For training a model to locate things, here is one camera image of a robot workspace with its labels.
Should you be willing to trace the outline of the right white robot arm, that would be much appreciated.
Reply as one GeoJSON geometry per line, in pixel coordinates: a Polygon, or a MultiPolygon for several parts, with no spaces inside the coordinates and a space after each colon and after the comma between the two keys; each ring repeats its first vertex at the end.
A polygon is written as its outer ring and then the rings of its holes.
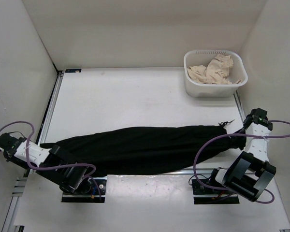
{"type": "Polygon", "coordinates": [[[217,168],[211,173],[207,187],[212,193],[224,188],[233,191],[251,202],[257,201],[276,174],[276,167],[263,156],[267,153],[269,136],[273,124],[268,121],[267,111],[257,108],[246,116],[240,134],[251,134],[260,138],[246,138],[242,153],[228,169],[217,168]]]}

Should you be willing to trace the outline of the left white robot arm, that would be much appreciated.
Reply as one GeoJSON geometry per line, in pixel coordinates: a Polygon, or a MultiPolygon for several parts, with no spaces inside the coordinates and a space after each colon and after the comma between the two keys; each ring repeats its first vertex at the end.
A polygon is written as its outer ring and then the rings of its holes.
{"type": "MultiPolygon", "coordinates": [[[[7,161],[24,169],[29,167],[26,157],[26,141],[27,139],[24,137],[15,138],[6,133],[0,137],[0,149],[3,150],[4,157],[7,161]]],[[[58,145],[42,148],[33,142],[29,143],[29,161],[31,165],[38,168],[82,163],[58,145]]],[[[89,194],[92,189],[92,182],[88,177],[84,177],[87,171],[88,167],[86,166],[73,166],[49,171],[37,171],[36,173],[59,185],[59,188],[65,193],[89,194]]]]}

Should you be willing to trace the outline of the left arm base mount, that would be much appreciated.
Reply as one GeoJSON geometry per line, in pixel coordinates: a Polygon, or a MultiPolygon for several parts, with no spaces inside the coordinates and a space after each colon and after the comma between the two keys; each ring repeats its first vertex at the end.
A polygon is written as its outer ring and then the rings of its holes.
{"type": "Polygon", "coordinates": [[[94,177],[83,181],[73,194],[63,192],[62,203],[105,203],[107,177],[94,177]]]}

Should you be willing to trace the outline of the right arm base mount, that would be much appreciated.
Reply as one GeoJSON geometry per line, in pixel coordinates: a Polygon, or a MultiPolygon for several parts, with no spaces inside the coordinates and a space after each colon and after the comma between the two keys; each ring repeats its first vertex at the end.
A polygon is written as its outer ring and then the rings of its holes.
{"type": "Polygon", "coordinates": [[[211,174],[198,174],[200,181],[203,184],[214,186],[215,188],[208,188],[201,185],[195,178],[190,177],[188,184],[192,187],[193,199],[195,205],[205,204],[239,204],[238,195],[232,193],[230,190],[219,190],[223,186],[215,180],[218,169],[214,169],[211,174]]]}

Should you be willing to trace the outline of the black trousers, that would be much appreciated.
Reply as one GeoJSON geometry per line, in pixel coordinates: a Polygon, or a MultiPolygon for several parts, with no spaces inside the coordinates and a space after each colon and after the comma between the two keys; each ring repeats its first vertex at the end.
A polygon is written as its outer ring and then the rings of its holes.
{"type": "Polygon", "coordinates": [[[55,144],[83,163],[95,165],[93,177],[164,174],[244,147],[243,137],[228,136],[224,126],[131,127],[55,144]]]}

